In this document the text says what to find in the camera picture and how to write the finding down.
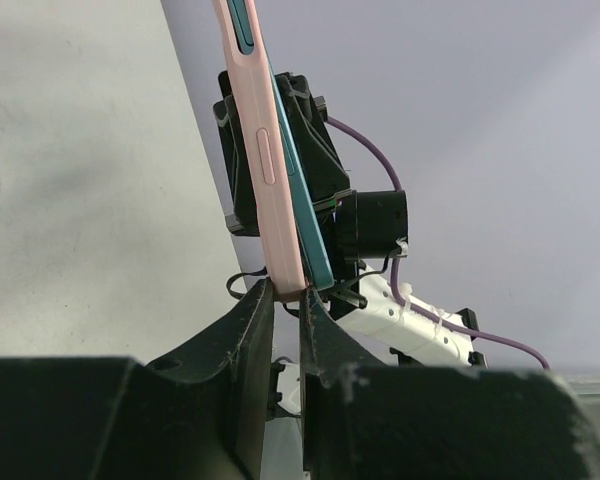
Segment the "pink phone case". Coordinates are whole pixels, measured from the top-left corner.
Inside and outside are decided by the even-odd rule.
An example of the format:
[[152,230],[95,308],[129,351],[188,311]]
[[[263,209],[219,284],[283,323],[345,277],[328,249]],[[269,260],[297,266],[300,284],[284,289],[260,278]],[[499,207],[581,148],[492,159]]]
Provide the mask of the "pink phone case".
[[242,129],[257,221],[269,276],[282,301],[307,288],[280,135],[273,86],[255,3],[246,21],[232,18],[228,1],[215,1],[225,63]]

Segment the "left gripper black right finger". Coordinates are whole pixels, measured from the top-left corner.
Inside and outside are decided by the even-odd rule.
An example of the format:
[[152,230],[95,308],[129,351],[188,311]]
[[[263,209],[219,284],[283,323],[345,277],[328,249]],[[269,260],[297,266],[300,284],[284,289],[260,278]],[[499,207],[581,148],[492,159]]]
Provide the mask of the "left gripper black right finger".
[[390,366],[300,303],[303,464],[314,479],[600,479],[576,396],[539,370]]

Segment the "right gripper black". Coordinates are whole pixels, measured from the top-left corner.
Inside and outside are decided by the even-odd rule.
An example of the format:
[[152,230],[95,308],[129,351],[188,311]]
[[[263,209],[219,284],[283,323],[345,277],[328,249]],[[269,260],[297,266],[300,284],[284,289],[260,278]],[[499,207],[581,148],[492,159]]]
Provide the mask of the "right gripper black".
[[[232,200],[226,224],[233,235],[258,235],[256,201],[228,72],[220,72],[217,79],[222,98],[212,110]],[[346,262],[406,257],[406,192],[351,192],[349,176],[325,126],[325,109],[317,106],[307,78],[285,72],[275,79],[314,209],[334,208],[344,197],[335,210],[337,254]]]

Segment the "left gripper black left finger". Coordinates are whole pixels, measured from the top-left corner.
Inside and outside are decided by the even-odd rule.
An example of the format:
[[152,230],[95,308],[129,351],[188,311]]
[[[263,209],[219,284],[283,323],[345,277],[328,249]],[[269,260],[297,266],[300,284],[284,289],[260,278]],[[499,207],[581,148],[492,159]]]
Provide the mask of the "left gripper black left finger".
[[0,479],[256,479],[274,291],[148,364],[0,358]]

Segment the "teal phone black screen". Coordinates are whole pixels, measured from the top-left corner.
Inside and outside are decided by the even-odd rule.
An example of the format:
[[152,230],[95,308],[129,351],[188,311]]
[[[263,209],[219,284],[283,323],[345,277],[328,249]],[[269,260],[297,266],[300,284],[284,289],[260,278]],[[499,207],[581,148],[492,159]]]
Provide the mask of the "teal phone black screen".
[[[228,1],[232,8],[232,18],[244,23],[246,1]],[[300,158],[296,150],[291,127],[289,126],[284,104],[276,84],[275,75],[271,68],[268,52],[264,43],[265,52],[269,63],[274,100],[277,109],[278,123],[282,146],[285,155],[288,181],[290,186],[293,212],[295,216],[297,236],[301,251],[301,260],[307,287],[313,286],[318,290],[325,290],[334,285],[334,277],[329,263],[326,247],[318,227],[313,202],[302,171]]]

